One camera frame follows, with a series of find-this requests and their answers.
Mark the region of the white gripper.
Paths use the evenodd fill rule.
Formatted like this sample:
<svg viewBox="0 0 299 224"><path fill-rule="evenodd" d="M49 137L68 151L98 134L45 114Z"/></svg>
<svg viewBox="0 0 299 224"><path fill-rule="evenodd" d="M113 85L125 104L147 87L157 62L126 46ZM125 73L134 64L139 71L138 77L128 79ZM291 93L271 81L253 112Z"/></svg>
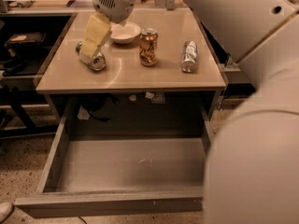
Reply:
<svg viewBox="0 0 299 224"><path fill-rule="evenodd" d="M110 21L125 21L133 11L135 0L93 0L93 6L99 13L88 19L85 35L79 51L79 58L90 63L96 52L110 36Z"/></svg>

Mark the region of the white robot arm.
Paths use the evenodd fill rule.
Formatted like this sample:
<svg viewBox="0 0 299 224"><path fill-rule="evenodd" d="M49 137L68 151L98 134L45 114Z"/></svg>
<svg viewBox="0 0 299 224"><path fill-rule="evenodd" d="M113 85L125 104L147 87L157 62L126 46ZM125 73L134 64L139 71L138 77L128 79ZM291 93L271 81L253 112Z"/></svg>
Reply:
<svg viewBox="0 0 299 224"><path fill-rule="evenodd" d="M253 88L206 157L204 224L299 224L298 8L182 0Z"/></svg>

